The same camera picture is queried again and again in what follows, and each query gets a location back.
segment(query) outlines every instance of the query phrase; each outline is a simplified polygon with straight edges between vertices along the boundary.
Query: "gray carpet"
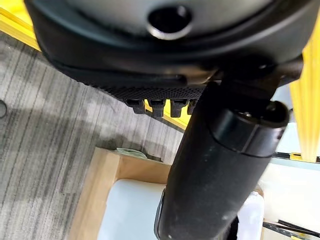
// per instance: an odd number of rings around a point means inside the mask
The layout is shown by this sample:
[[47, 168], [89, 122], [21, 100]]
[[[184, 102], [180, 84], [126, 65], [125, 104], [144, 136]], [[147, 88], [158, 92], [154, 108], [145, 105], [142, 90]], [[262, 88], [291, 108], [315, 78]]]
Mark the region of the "gray carpet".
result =
[[0, 33], [0, 240], [64, 240], [95, 146], [170, 163], [182, 133], [51, 67]]

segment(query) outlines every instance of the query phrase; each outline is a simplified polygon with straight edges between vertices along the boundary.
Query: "hole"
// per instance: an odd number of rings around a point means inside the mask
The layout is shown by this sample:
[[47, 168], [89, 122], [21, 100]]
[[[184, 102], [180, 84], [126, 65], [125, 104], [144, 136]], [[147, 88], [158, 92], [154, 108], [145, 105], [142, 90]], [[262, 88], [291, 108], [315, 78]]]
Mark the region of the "hole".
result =
[[175, 40], [189, 33], [191, 21], [192, 15], [186, 7], [163, 7], [150, 13], [147, 29], [158, 39]]
[[165, 100], [151, 100], [150, 104], [152, 106], [154, 106], [154, 105], [164, 105], [165, 104]]
[[175, 100], [173, 100], [173, 102], [174, 102], [175, 104], [186, 105], [187, 102], [188, 102], [188, 100], [187, 100], [187, 99], [175, 99]]

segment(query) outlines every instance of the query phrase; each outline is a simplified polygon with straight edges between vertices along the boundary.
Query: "yellow panel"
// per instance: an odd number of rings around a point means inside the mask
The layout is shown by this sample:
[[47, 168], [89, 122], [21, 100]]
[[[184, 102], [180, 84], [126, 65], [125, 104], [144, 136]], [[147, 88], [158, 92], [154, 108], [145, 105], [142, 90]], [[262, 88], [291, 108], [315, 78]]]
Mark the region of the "yellow panel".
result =
[[1, 0], [0, 30], [39, 50], [32, 22], [23, 0]]
[[290, 84], [302, 161], [315, 162], [320, 137], [320, 21], [303, 51], [301, 79]]

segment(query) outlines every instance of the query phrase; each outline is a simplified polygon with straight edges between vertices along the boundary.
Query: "white surface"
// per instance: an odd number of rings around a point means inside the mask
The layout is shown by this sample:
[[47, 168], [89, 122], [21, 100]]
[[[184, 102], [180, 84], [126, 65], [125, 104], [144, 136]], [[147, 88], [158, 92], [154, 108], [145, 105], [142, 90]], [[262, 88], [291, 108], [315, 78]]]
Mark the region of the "white surface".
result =
[[[280, 153], [301, 153], [297, 123], [290, 122], [276, 148]], [[317, 156], [320, 156], [320, 142], [318, 144]]]
[[157, 240], [154, 222], [163, 184], [118, 180], [110, 190], [98, 240]]
[[257, 192], [250, 193], [238, 213], [237, 240], [260, 240], [265, 201]]
[[264, 192], [264, 217], [320, 232], [319, 183], [318, 170], [270, 163], [259, 181]]

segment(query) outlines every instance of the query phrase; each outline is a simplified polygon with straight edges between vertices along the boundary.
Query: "black cylinder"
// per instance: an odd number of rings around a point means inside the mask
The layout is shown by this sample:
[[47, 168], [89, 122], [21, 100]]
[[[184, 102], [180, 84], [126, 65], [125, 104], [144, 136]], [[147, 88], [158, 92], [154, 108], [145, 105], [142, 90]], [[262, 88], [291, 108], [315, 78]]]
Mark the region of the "black cylinder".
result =
[[209, 84], [195, 107], [156, 223], [161, 240], [212, 240], [222, 233], [255, 188], [288, 124], [280, 102], [258, 119], [228, 109], [223, 99], [219, 87]]

